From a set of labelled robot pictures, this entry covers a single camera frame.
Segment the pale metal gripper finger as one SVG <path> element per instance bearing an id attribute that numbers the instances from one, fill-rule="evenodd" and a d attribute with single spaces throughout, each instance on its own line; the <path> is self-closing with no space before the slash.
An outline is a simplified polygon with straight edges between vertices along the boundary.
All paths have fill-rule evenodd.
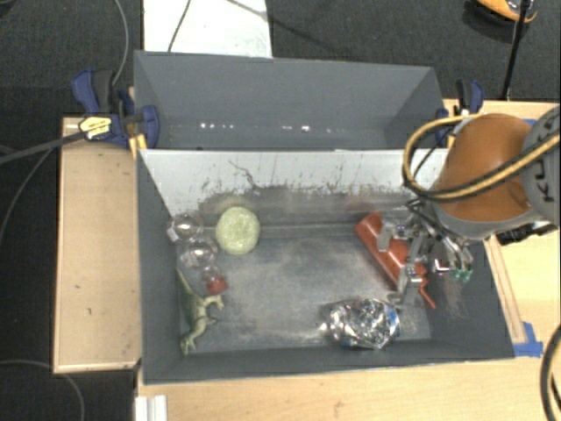
<path id="1" fill-rule="evenodd" d="M 395 307 L 419 303 L 423 299 L 419 291 L 424 283 L 424 275 L 415 266 L 406 265 L 400 270 L 396 291 L 387 294 L 388 301 Z"/>
<path id="2" fill-rule="evenodd" d="M 377 246 L 381 252 L 387 252 L 392 240 L 410 241 L 414 238 L 413 224 L 407 220 L 382 220 Z"/>

